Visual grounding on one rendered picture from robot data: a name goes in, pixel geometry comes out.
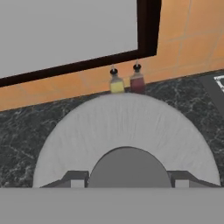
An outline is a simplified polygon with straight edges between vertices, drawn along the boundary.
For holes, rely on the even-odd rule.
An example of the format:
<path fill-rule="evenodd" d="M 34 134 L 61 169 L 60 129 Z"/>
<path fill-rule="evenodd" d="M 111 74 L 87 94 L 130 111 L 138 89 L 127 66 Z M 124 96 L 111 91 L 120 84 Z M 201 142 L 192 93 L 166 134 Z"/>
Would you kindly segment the dark red vinegar bottle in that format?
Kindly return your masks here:
<path fill-rule="evenodd" d="M 132 93 L 143 94 L 145 92 L 144 76 L 141 74 L 142 66 L 136 62 L 133 66 L 134 73 L 130 77 L 130 91 Z"/>

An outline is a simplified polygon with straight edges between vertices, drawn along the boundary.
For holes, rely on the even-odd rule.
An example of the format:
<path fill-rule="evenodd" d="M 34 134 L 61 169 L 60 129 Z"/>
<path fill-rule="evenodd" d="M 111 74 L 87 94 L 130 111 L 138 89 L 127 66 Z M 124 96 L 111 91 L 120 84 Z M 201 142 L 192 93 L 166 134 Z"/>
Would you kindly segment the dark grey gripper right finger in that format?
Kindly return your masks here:
<path fill-rule="evenodd" d="M 168 174 L 173 188 L 219 187 L 219 185 L 196 178 L 189 171 L 168 171 Z"/>

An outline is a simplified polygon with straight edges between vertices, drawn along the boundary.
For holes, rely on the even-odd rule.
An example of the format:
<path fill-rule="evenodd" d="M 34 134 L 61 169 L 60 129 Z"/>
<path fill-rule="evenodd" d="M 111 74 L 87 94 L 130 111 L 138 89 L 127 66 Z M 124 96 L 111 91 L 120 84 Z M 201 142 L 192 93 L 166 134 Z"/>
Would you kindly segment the dark grey hob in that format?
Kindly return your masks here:
<path fill-rule="evenodd" d="M 224 117 L 224 71 L 210 73 L 199 78 L 214 105 Z"/>

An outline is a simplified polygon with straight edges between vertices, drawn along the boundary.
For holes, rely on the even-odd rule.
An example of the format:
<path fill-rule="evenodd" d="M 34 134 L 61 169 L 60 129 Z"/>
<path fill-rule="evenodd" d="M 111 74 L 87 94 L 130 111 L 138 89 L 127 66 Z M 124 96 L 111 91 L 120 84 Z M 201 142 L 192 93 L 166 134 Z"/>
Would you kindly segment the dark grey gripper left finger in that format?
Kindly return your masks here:
<path fill-rule="evenodd" d="M 88 179 L 88 171 L 68 171 L 62 179 L 44 185 L 44 188 L 86 188 Z"/>

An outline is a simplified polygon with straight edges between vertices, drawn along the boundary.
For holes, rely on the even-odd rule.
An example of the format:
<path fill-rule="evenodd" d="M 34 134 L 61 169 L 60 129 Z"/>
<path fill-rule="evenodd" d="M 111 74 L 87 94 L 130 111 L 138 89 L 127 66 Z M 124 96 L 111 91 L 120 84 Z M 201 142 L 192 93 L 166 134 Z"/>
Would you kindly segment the dark framed window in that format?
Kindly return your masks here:
<path fill-rule="evenodd" d="M 0 88 L 157 54 L 162 0 L 0 0 Z"/>

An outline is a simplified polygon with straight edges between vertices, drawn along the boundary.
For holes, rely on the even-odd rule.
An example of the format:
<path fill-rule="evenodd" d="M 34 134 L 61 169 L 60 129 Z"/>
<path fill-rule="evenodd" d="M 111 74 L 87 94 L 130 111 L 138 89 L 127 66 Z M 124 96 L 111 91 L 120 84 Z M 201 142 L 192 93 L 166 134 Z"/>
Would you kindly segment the yellow oil bottle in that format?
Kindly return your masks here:
<path fill-rule="evenodd" d="M 124 92 L 124 82 L 123 79 L 119 77 L 118 70 L 112 66 L 110 69 L 110 92 L 112 94 L 123 93 Z"/>

